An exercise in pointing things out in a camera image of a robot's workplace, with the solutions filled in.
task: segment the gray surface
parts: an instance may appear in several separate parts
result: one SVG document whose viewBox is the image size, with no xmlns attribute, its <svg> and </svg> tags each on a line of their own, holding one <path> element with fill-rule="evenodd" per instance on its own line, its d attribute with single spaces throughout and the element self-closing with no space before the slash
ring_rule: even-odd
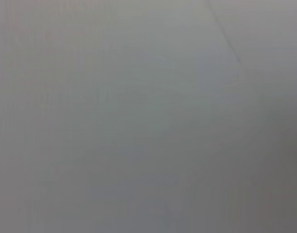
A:
<svg viewBox="0 0 297 233">
<path fill-rule="evenodd" d="M 297 44 L 245 2 L 0 0 L 0 233 L 297 232 Z"/>
</svg>

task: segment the gray wall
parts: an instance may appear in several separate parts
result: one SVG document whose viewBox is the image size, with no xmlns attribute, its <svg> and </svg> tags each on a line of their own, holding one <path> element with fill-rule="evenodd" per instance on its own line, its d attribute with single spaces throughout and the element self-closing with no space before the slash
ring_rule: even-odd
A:
<svg viewBox="0 0 297 233">
<path fill-rule="evenodd" d="M 0 0 L 0 233 L 297 232 L 296 4 Z"/>
</svg>

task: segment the wall surface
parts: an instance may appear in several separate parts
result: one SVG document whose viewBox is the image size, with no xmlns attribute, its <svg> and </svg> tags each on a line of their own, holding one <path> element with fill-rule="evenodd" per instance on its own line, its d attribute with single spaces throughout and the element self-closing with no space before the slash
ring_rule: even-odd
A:
<svg viewBox="0 0 297 233">
<path fill-rule="evenodd" d="M 0 0 L 0 233 L 297 232 L 289 2 Z"/>
</svg>

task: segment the white wall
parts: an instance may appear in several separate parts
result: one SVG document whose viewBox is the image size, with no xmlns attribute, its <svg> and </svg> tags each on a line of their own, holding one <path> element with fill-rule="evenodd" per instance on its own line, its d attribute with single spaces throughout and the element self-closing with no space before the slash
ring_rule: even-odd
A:
<svg viewBox="0 0 297 233">
<path fill-rule="evenodd" d="M 257 52 L 204 1 L 0 0 L 0 232 L 297 227 Z"/>
</svg>

